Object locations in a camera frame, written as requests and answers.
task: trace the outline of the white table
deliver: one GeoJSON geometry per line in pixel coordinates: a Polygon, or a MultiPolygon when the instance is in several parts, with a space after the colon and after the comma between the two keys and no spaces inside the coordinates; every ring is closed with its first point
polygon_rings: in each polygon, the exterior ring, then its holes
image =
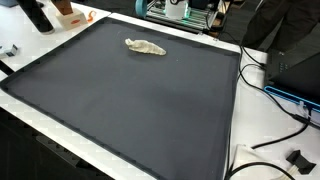
{"type": "MultiPolygon", "coordinates": [[[[40,35],[30,21],[28,21],[27,17],[23,15],[22,10],[19,7],[13,9],[0,7],[0,22],[6,22],[8,24],[3,26],[3,23],[1,23],[0,25],[0,31],[5,32],[4,34],[6,34],[5,37],[0,36],[0,43],[10,41],[20,48],[17,56],[3,59],[3,62],[13,70],[18,70],[27,65],[85,28],[85,26],[83,26],[70,32],[63,31],[54,18],[55,9],[50,3],[45,2],[45,4],[45,12],[54,27],[56,27],[56,33],[50,36],[40,35]]],[[[73,4],[73,6],[79,8],[81,11],[85,12],[85,14],[94,9],[76,4],[73,4]]],[[[168,34],[180,37],[184,36],[188,39],[208,45],[240,52],[238,46],[218,41],[206,35],[190,34],[124,15],[110,15],[110,13],[105,11],[94,10],[97,12],[95,21],[102,17],[109,16],[110,18],[123,20],[128,23],[135,23],[168,34]]],[[[248,52],[260,62],[266,61],[267,55],[265,53],[253,50],[248,50],[248,52]]],[[[252,63],[252,61],[244,55],[242,65],[247,63],[252,63]]],[[[263,72],[254,68],[248,68],[244,74],[249,82],[262,87],[263,72]]],[[[0,79],[5,77],[6,75],[0,72],[0,79]]],[[[295,105],[292,103],[283,100],[280,100],[280,102],[289,111],[296,112],[295,105]]],[[[3,91],[0,91],[0,106],[114,179],[154,179],[78,133],[75,133],[55,120],[15,100],[3,91]]],[[[248,87],[243,82],[240,82],[237,89],[232,124],[231,156],[233,157],[237,144],[252,146],[261,142],[270,141],[291,134],[297,131],[301,126],[302,125],[299,122],[292,120],[281,112],[266,96],[248,87]]],[[[309,160],[319,163],[320,131],[314,128],[308,128],[298,137],[280,144],[261,148],[258,151],[263,156],[267,157],[268,160],[272,161],[272,163],[279,165],[282,168],[288,168],[289,164],[286,162],[285,157],[287,153],[293,149],[300,149],[303,155],[309,160]]],[[[237,177],[235,179],[249,180],[256,179],[257,177],[255,168],[246,170],[245,174],[240,174],[244,177],[237,177]]],[[[320,179],[320,168],[317,166],[311,175],[297,176],[297,179],[320,179]]]]}

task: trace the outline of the gray floor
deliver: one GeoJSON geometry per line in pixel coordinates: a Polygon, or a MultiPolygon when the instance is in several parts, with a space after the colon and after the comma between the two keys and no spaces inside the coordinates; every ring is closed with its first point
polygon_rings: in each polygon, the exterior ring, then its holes
{"type": "MultiPolygon", "coordinates": [[[[74,2],[86,4],[88,6],[99,9],[117,12],[129,16],[134,16],[135,0],[73,0],[74,2]]],[[[231,9],[226,31],[232,34],[236,40],[240,41],[245,34],[247,24],[255,12],[255,8],[260,0],[246,0],[245,5],[241,9],[231,9]]],[[[275,32],[270,34],[261,50],[266,49],[272,42],[275,32]]],[[[313,32],[306,37],[298,47],[288,54],[287,58],[292,59],[293,62],[301,61],[320,51],[320,25],[318,25],[313,32]]],[[[228,36],[222,36],[221,40],[232,42],[228,36]]]]}

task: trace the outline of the electronic equipment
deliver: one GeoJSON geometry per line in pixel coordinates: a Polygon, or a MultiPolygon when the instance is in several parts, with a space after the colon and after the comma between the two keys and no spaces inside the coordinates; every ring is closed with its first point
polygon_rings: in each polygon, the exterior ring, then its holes
{"type": "Polygon", "coordinates": [[[224,27],[226,15],[218,12],[221,0],[136,0],[139,18],[191,33],[208,34],[224,27]],[[221,25],[212,25],[216,18],[221,25]]]}
{"type": "Polygon", "coordinates": [[[18,5],[16,0],[0,0],[0,5],[6,6],[6,7],[13,7],[18,5]]]}
{"type": "Polygon", "coordinates": [[[165,16],[181,20],[188,17],[189,0],[166,0],[165,16]]]}
{"type": "Polygon", "coordinates": [[[264,90],[320,112],[320,52],[291,65],[278,51],[269,53],[264,90]]]}

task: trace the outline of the white cable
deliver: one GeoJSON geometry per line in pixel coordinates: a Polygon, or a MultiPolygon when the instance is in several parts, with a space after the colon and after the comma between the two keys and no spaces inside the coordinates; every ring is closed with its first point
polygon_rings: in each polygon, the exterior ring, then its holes
{"type": "MultiPolygon", "coordinates": [[[[287,171],[291,176],[294,176],[298,174],[299,168],[297,166],[292,166],[288,171],[287,171]]],[[[290,180],[290,178],[286,175],[282,175],[279,178],[276,178],[274,180],[290,180]]]]}
{"type": "Polygon", "coordinates": [[[297,111],[299,114],[301,114],[303,117],[307,117],[310,118],[311,122],[317,126],[320,126],[320,121],[319,120],[315,120],[314,118],[312,118],[312,116],[309,115],[309,113],[307,112],[307,110],[304,108],[304,102],[300,101],[300,104],[297,105],[297,111]]]}

